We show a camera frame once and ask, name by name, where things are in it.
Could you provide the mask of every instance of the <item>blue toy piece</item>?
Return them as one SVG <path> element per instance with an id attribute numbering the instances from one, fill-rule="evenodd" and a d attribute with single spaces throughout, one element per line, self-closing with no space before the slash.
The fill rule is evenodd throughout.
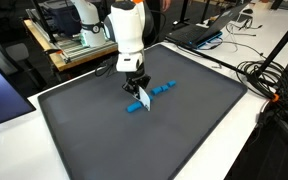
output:
<path id="1" fill-rule="evenodd" d="M 141 107 L 143 107 L 142 103 L 140 101 L 136 101 L 135 103 L 129 105 L 126 108 L 126 111 L 131 113 L 131 112 L 136 111 L 137 109 L 140 109 Z"/>
<path id="2" fill-rule="evenodd" d="M 167 83 L 168 87 L 173 87 L 175 86 L 175 84 L 176 84 L 176 81 L 170 81 Z"/>
<path id="3" fill-rule="evenodd" d="M 165 91 L 168 90 L 168 86 L 167 86 L 167 85 L 161 86 L 161 88 L 162 88 L 162 91 L 163 91 L 163 92 L 165 92 Z"/>
<path id="4" fill-rule="evenodd" d="M 152 93 L 154 96 L 157 95 L 157 94 L 159 94 L 159 93 L 161 93 L 161 92 L 163 92 L 163 89 L 162 89 L 161 86 L 156 87 L 156 88 L 154 88 L 154 89 L 151 90 L 151 93 Z"/>

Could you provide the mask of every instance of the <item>black mat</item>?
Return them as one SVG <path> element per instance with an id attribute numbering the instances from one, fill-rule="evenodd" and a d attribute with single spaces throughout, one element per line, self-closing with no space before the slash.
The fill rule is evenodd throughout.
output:
<path id="1" fill-rule="evenodd" d="M 173 178 L 246 92 L 246 87 L 159 45 L 145 51 L 147 91 L 177 81 L 151 111 L 134 102 L 125 74 L 88 75 L 39 97 L 72 179 Z"/>

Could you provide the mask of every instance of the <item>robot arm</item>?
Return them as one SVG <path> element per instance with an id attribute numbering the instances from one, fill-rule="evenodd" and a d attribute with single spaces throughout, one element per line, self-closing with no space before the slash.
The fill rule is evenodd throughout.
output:
<path id="1" fill-rule="evenodd" d="M 84 47 L 97 47 L 105 43 L 103 25 L 92 0 L 71 0 L 81 18 L 81 43 Z"/>
<path id="2" fill-rule="evenodd" d="M 116 69 L 126 73 L 123 89 L 142 102 L 149 110 L 150 100 L 145 89 L 151 79 L 144 69 L 143 35 L 153 29 L 152 15 L 144 2 L 120 1 L 111 6 L 104 21 L 106 35 L 118 43 Z"/>

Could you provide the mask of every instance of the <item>blue object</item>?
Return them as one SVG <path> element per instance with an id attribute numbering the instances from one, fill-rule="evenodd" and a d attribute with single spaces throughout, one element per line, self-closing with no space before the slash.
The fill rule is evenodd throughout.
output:
<path id="1" fill-rule="evenodd" d="M 127 108 L 126 108 L 126 111 L 131 113 L 131 112 L 134 112 L 136 111 L 137 109 L 143 107 L 142 103 L 140 101 L 136 101 L 135 103 L 129 105 Z"/>
<path id="2" fill-rule="evenodd" d="M 176 84 L 176 81 L 170 81 L 167 83 L 168 87 L 173 87 Z"/>
<path id="3" fill-rule="evenodd" d="M 200 49 L 200 48 L 201 48 L 202 46 L 204 46 L 206 43 L 211 42 L 211 41 L 213 41 L 213 40 L 216 39 L 216 38 L 220 38 L 220 37 L 222 36 L 222 34 L 223 34 L 223 33 L 220 31 L 220 32 L 217 33 L 215 36 L 213 36 L 213 37 L 207 39 L 206 41 L 200 43 L 199 45 L 197 45 L 197 48 L 196 48 L 196 49 Z"/>
<path id="4" fill-rule="evenodd" d="M 165 91 L 168 90 L 168 86 L 167 86 L 167 85 L 161 86 L 161 88 L 162 88 L 162 91 L 163 91 L 163 92 L 165 92 Z"/>
<path id="5" fill-rule="evenodd" d="M 161 86 L 156 87 L 156 88 L 154 88 L 154 89 L 151 90 L 151 93 L 152 93 L 154 96 L 157 95 L 157 94 L 159 94 L 159 93 L 161 93 L 161 92 L 163 92 L 163 89 L 162 89 Z"/>

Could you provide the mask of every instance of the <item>white table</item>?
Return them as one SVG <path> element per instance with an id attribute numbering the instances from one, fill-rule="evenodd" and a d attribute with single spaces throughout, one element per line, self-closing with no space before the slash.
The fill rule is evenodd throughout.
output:
<path id="1" fill-rule="evenodd" d="M 238 43 L 247 44 L 267 56 L 288 30 L 288 11 L 271 12 L 255 9 L 253 26 L 260 24 L 263 24 L 261 29 L 246 31 L 257 34 L 256 37 L 236 36 L 236 39 Z M 174 44 L 162 44 L 207 67 L 217 65 L 185 53 Z M 239 47 L 237 52 L 234 50 L 233 45 L 222 44 L 204 53 L 232 65 L 245 60 L 259 60 L 259 56 L 248 48 Z M 288 44 L 275 62 L 284 67 L 287 65 Z M 235 73 L 227 68 L 213 68 L 213 70 L 236 79 Z M 37 108 L 36 111 L 0 125 L 0 180 L 69 179 L 46 126 L 37 96 L 29 98 Z M 223 179 L 254 129 L 257 114 L 266 101 L 251 92 L 246 93 L 206 139 L 176 179 Z"/>

